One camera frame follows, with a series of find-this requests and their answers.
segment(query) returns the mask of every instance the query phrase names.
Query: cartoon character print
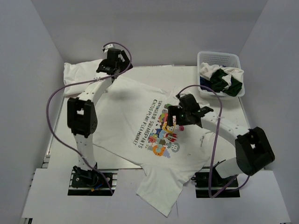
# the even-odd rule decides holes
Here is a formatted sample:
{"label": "cartoon character print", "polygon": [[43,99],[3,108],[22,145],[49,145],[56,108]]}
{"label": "cartoon character print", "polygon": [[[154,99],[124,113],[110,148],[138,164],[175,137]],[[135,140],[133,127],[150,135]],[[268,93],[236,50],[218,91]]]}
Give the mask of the cartoon character print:
{"label": "cartoon character print", "polygon": [[164,156],[170,158],[171,155],[168,149],[176,153],[179,151],[180,145],[175,143],[177,141],[176,132],[183,131],[185,128],[183,126],[176,125],[176,119],[173,119],[173,126],[167,126],[168,111],[167,107],[170,104],[165,104],[161,115],[158,118],[157,128],[152,131],[148,137],[147,149],[153,151],[157,156]]}

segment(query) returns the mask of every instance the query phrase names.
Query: plastic basket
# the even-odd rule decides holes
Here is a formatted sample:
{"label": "plastic basket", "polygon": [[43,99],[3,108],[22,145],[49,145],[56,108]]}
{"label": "plastic basket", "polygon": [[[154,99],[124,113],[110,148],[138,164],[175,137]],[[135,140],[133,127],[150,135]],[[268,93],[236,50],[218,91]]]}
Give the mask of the plastic basket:
{"label": "plastic basket", "polygon": [[[199,76],[199,66],[201,63],[206,62],[209,65],[217,64],[226,67],[233,67],[233,68],[241,68],[240,60],[237,55],[229,54],[229,53],[221,53],[221,52],[211,52],[211,51],[200,51],[197,54],[197,82],[200,85],[200,76]],[[200,87],[199,93],[202,98],[213,98],[215,99],[216,96],[212,92],[208,92],[206,90],[202,90]],[[245,87],[244,83],[242,85],[242,89],[236,97],[242,97],[245,94]],[[217,95],[223,100],[232,100],[236,97],[231,97],[228,94],[223,92],[218,92]]]}

